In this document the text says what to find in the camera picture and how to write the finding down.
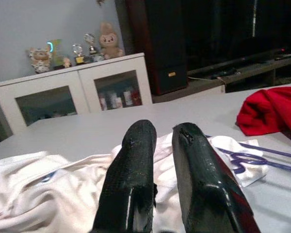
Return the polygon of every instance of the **cable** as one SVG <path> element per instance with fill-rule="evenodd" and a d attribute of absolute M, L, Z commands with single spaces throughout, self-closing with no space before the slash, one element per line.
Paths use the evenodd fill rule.
<path fill-rule="evenodd" d="M 190 77 L 188 76 L 189 79 L 193 79 L 193 80 L 206 80 L 206 81 L 215 81 L 215 80 L 220 80 L 223 82 L 224 87 L 226 88 L 227 83 L 220 77 L 217 77 L 217 79 L 201 79 L 201 78 L 194 78 L 194 77 Z"/>

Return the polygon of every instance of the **red jacket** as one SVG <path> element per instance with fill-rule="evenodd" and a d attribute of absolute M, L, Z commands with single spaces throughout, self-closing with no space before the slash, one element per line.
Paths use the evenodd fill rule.
<path fill-rule="evenodd" d="M 237 124 L 247 136 L 291 130 L 291 87 L 260 90 L 249 96 Z"/>

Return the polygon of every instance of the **wooden shelf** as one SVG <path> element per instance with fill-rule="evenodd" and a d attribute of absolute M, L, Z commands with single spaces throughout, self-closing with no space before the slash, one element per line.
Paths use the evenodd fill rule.
<path fill-rule="evenodd" d="M 167 102 L 171 100 L 175 100 L 178 98 L 182 98 L 191 94 L 195 94 L 197 92 L 205 91 L 214 87 L 218 87 L 223 85 L 223 82 L 220 80 L 194 80 L 189 81 L 189 84 L 186 88 L 174 91 L 171 93 L 167 93 L 161 96 L 152 95 L 153 103 Z"/>
<path fill-rule="evenodd" d="M 240 72 L 239 74 L 233 74 L 230 76 L 225 76 L 222 77 L 222 79 L 227 83 L 234 83 L 240 80 L 243 80 L 245 78 L 249 78 L 252 76 L 256 76 L 262 73 L 267 73 L 270 72 L 271 75 L 273 75 L 272 79 L 270 80 L 270 84 L 274 84 L 275 82 L 275 72 L 274 70 L 291 65 L 291 58 L 287 58 L 284 60 L 269 60 L 266 61 L 265 63 L 260 63 L 260 64 L 253 64 L 250 66 L 246 66 L 243 68 L 239 68 L 238 71 Z"/>

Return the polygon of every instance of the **white cabinet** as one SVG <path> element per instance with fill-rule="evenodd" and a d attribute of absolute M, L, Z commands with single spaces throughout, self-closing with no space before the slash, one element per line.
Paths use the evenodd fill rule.
<path fill-rule="evenodd" d="M 143 53 L 0 82 L 0 108 L 14 134 L 39 119 L 151 103 Z"/>

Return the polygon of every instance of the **black speaker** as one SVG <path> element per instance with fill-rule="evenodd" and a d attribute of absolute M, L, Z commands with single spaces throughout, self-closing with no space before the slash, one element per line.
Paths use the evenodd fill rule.
<path fill-rule="evenodd" d="M 145 53 L 151 92 L 188 84 L 180 0 L 126 0 L 135 52 Z"/>

